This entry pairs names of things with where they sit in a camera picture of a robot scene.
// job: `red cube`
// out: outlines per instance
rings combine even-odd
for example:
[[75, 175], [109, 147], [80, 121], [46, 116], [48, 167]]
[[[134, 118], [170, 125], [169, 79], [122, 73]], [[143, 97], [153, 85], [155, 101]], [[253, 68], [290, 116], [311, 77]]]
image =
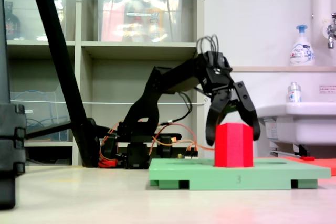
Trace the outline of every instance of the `red cube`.
[[242, 123], [226, 123], [216, 127], [215, 166], [253, 166], [252, 127]]

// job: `orange mat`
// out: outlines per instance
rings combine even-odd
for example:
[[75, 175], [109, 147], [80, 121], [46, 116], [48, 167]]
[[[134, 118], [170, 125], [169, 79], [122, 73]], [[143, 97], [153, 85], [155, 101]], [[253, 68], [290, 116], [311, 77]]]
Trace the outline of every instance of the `orange mat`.
[[310, 165], [317, 165], [331, 169], [331, 176], [336, 176], [336, 158], [315, 159], [314, 161], [304, 161], [296, 157], [282, 157], [285, 159], [306, 163]]

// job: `green tray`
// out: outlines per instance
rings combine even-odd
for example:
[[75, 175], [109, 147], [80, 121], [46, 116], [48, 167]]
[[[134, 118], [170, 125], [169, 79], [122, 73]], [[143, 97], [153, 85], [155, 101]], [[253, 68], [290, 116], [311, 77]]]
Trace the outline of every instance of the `green tray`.
[[190, 190], [280, 190], [317, 188], [318, 178], [331, 178], [329, 168], [284, 158], [257, 158], [254, 167], [214, 167], [213, 159], [153, 159], [151, 186]]

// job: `printed number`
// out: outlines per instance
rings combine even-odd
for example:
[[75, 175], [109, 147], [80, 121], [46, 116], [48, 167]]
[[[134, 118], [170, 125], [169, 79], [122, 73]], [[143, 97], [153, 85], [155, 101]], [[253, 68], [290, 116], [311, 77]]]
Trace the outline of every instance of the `printed number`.
[[241, 176], [240, 175], [238, 175], [237, 176], [237, 181], [236, 181], [236, 184], [240, 184], [242, 181], [241, 181]]

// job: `floor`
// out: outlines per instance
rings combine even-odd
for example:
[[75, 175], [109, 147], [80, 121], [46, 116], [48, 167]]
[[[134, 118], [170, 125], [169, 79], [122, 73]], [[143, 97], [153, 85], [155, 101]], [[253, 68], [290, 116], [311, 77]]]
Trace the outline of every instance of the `floor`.
[[28, 167], [1, 224], [335, 224], [336, 177], [318, 189], [189, 191], [149, 187], [147, 170]]

